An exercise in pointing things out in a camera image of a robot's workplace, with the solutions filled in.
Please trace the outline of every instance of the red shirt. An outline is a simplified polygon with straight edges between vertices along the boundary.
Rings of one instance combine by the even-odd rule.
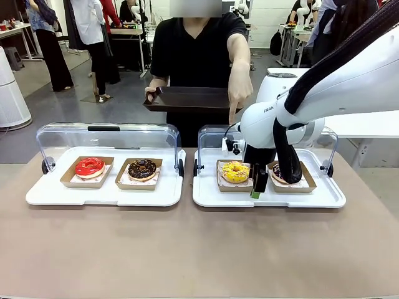
[[[100,2],[102,4],[102,12],[104,14],[105,27],[107,28],[107,32],[111,33],[110,24],[108,23],[108,16],[111,18],[112,22],[114,22],[116,26],[120,25],[120,20],[112,4],[112,0],[100,0]]]

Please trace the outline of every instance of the donut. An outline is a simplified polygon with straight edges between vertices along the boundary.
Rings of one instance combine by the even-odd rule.
[[[277,181],[280,182],[281,184],[288,185],[288,183],[282,178],[281,171],[280,171],[280,165],[276,164],[273,166],[272,169],[272,177]]]
[[[237,161],[226,163],[221,172],[222,177],[233,184],[246,182],[249,177],[249,167]]]
[[[101,175],[104,170],[104,161],[98,158],[86,158],[77,163],[75,174],[82,179],[92,179]]]
[[[156,164],[148,159],[134,161],[128,169],[129,176],[135,181],[145,182],[156,173]]]

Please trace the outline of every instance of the red frosted donut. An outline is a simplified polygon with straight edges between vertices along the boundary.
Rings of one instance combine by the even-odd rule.
[[[105,163],[98,158],[86,158],[75,167],[75,173],[82,179],[92,179],[104,172]]]

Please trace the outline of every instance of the brown tray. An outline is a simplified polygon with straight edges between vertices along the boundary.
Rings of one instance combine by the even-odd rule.
[[[225,88],[158,87],[152,103],[148,94],[143,105],[153,112],[228,114],[230,110]]]

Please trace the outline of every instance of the franka logo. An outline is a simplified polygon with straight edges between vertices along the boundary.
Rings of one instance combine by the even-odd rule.
[[[272,106],[272,107],[270,107],[270,108],[268,108],[268,109],[265,109],[264,110],[264,113],[266,113],[266,112],[269,112],[269,111],[272,111],[274,109],[274,107]]]

